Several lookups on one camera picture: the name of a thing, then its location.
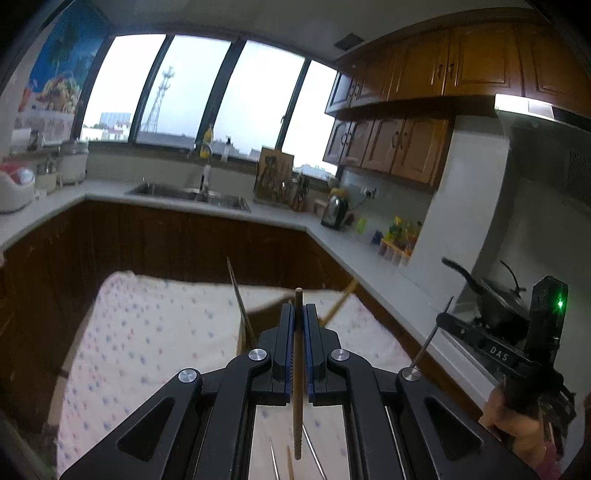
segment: window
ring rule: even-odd
[[[117,37],[96,77],[81,138],[127,141],[139,96],[164,35]]]
[[[224,40],[174,37],[150,91],[138,143],[193,148],[229,46]]]
[[[213,152],[223,152],[226,137],[238,157],[258,160],[261,147],[274,148],[303,64],[293,53],[247,42],[217,115]]]
[[[295,104],[282,150],[294,155],[294,170],[320,179],[336,174],[322,161],[335,119],[324,113],[336,71],[313,61]]]

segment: sky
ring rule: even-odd
[[[164,35],[117,37],[90,95],[85,125],[102,112],[133,116],[150,67]],[[148,97],[142,123],[154,104],[162,72],[174,77],[164,95],[158,132],[194,137],[213,82],[230,43],[210,38],[176,36],[162,62]],[[281,118],[289,104],[304,63],[303,57],[255,42],[247,42],[234,69],[214,125],[214,139],[232,144],[248,155],[251,149],[274,147]],[[294,154],[294,167],[320,166],[333,174],[336,166],[322,162],[334,119],[324,114],[336,72],[312,62],[304,81],[283,151]]]

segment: rice cooker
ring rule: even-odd
[[[23,163],[0,165],[0,213],[15,212],[32,202],[35,174]]]
[[[88,161],[88,142],[84,140],[65,140],[60,146],[57,172],[63,183],[78,183],[86,177]]]

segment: metal screw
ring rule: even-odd
[[[414,367],[404,367],[402,369],[402,376],[409,382],[416,382],[421,378],[421,372]]]
[[[330,356],[337,362],[344,362],[350,357],[350,353],[342,348],[337,348],[330,353]]]
[[[178,379],[183,383],[191,383],[197,378],[197,372],[192,368],[186,368],[178,374]]]
[[[267,358],[267,352],[265,352],[262,348],[255,348],[248,352],[248,358],[254,360],[255,362],[260,362]]]

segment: frying pan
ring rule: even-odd
[[[517,278],[505,262],[501,261],[515,280],[513,289],[490,278],[476,281],[460,264],[445,257],[441,261],[466,279],[468,286],[476,294],[476,304],[482,322],[488,330],[511,345],[515,345],[526,337],[530,318],[519,296],[519,293],[525,289],[519,286]]]

